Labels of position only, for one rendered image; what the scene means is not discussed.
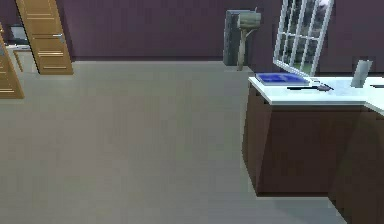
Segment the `white framed window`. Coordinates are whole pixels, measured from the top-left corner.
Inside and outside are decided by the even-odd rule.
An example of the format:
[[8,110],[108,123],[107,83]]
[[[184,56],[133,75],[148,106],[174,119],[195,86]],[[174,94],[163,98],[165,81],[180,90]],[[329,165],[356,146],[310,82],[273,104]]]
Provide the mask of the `white framed window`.
[[282,0],[273,63],[302,77],[317,70],[334,0]]

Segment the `blue flat book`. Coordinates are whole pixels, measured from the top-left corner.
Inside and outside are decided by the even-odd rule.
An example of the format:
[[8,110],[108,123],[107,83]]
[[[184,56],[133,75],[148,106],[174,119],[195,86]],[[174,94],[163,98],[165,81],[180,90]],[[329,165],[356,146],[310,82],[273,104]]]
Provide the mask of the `blue flat book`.
[[255,78],[265,86],[307,86],[309,81],[293,73],[256,73]]

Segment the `grey upright slab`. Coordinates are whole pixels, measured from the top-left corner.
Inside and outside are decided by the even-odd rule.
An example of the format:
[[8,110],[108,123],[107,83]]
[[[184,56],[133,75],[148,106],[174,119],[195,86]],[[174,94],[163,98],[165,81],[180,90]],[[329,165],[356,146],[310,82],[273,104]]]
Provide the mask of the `grey upright slab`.
[[362,88],[365,84],[366,78],[372,66],[371,60],[359,60],[352,78],[351,87]]

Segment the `grey box appliance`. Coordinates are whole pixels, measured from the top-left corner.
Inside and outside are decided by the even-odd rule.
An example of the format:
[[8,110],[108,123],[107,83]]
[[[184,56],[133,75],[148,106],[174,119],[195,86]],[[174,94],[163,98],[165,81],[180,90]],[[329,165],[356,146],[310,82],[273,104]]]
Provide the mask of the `grey box appliance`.
[[21,24],[13,24],[10,26],[12,37],[10,41],[16,45],[28,45],[29,41],[24,27]]

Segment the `brown wooden room door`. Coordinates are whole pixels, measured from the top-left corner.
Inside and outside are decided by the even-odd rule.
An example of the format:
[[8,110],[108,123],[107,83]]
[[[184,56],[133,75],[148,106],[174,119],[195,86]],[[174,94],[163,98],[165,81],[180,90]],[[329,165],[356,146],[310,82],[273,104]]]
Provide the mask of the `brown wooden room door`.
[[56,0],[15,0],[40,75],[73,75]]

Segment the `black long-handled utensil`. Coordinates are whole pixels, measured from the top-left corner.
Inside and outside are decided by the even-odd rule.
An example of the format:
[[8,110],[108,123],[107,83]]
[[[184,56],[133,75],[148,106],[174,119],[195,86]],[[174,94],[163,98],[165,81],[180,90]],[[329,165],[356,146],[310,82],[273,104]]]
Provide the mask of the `black long-handled utensil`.
[[292,87],[287,87],[288,90],[305,90],[305,89],[315,89],[315,90],[318,90],[318,91],[330,91],[330,90],[334,90],[332,87],[328,86],[328,85],[315,85],[315,86],[302,86],[302,87],[299,87],[299,86],[292,86]]

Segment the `grey floor lamp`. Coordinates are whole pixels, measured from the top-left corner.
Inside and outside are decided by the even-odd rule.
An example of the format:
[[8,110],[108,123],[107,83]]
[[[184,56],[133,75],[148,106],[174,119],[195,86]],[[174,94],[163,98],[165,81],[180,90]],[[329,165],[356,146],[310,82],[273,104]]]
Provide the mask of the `grey floor lamp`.
[[242,12],[238,15],[237,28],[240,30],[237,70],[242,71],[245,61],[245,46],[247,37],[260,27],[261,14],[253,11]]

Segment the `brown cabinet with white worktop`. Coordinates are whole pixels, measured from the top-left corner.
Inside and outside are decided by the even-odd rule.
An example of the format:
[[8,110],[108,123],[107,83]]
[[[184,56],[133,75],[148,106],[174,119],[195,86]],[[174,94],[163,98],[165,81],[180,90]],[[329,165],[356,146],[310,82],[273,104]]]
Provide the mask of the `brown cabinet with white worktop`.
[[384,77],[334,90],[249,82],[242,155],[261,197],[326,197],[347,224],[384,224]]

